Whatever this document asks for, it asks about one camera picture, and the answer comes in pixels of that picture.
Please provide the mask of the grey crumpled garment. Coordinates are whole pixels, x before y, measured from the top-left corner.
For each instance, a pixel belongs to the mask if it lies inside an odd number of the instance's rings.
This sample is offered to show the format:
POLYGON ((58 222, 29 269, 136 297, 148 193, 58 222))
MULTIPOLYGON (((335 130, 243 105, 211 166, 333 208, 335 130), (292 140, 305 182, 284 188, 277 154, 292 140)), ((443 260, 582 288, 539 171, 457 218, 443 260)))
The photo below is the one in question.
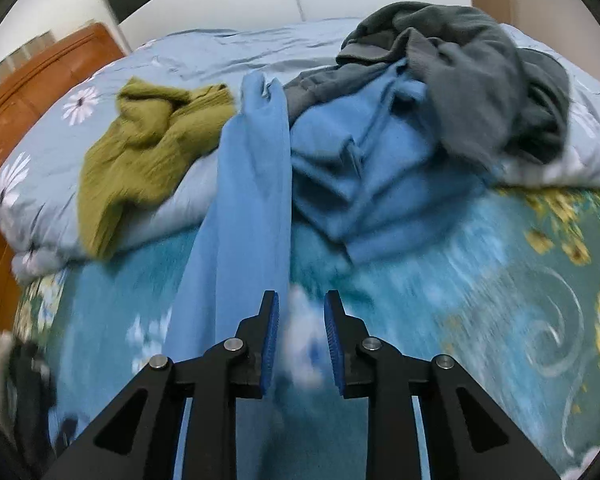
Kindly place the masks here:
POLYGON ((350 96, 399 62, 425 85, 452 154, 483 165, 502 153, 537 165, 562 154, 567 71, 548 54, 517 47, 472 6, 403 1, 370 14, 343 40, 335 65, 286 84, 289 119, 350 96))

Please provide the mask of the light blue daisy duvet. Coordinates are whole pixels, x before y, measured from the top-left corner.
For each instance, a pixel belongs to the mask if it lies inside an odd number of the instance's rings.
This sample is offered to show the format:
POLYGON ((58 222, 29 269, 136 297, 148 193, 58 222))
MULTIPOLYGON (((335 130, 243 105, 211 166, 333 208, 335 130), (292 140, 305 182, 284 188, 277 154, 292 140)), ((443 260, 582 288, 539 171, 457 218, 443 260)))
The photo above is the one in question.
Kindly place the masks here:
POLYGON ((282 76, 294 206, 368 263, 428 244, 484 181, 600 188, 600 85, 470 6, 389 4, 344 38, 174 35, 63 98, 0 168, 0 231, 29 283, 201 222, 247 70, 282 76))

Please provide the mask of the dark grey folded garment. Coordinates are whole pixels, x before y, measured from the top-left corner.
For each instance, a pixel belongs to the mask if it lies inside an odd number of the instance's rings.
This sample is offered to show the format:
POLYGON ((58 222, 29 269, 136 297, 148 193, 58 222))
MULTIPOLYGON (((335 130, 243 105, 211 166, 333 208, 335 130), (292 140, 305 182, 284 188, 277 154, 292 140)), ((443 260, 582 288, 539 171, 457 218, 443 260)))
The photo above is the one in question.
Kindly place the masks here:
POLYGON ((55 386, 33 341, 0 331, 0 461, 18 479, 39 479, 56 458, 48 412, 55 386))

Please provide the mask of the olive green knit garment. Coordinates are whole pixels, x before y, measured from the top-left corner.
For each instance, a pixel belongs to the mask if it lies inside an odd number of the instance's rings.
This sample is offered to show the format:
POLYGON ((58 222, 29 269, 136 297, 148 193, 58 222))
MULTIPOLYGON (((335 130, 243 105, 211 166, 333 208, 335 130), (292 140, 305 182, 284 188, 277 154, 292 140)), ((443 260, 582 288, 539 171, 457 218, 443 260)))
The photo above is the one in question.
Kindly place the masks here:
POLYGON ((86 152, 76 213, 87 255, 107 259, 133 210, 171 197, 190 166, 219 146, 236 107, 226 84, 194 90, 131 78, 116 99, 118 116, 86 152))

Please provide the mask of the blue sweatpants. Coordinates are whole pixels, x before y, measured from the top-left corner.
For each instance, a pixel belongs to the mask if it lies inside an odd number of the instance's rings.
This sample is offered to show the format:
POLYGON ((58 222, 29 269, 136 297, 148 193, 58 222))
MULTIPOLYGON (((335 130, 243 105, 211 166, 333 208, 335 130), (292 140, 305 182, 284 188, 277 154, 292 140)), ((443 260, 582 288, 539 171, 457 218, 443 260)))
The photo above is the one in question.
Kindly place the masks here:
MULTIPOLYGON (((353 263, 438 240, 484 191, 484 171, 439 144, 427 87, 404 62, 333 98, 338 68, 289 86, 245 76, 224 126, 218 192, 176 293, 164 350, 183 361, 232 336, 263 294, 289 299, 291 216, 298 212, 353 263)), ((324 390, 327 352, 316 307, 280 311, 276 397, 238 406, 243 479, 359 479, 365 405, 324 390)))

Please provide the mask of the teal floral bed blanket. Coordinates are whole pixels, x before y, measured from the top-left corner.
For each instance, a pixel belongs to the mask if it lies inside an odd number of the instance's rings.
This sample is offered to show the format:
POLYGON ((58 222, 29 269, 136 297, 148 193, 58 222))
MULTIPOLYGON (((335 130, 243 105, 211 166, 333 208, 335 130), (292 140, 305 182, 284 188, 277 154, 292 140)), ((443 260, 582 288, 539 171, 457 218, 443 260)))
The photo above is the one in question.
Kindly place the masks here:
MULTIPOLYGON (((50 433, 70 440, 161 352, 196 233, 31 283, 16 334, 57 382, 50 433)), ((367 408, 340 398, 323 298, 404 354, 457 359, 540 450, 575 479, 600 450, 600 192, 491 191, 442 243, 355 266, 314 229, 291 235, 290 298, 276 377, 238 404, 238 477, 361 479, 367 408)))

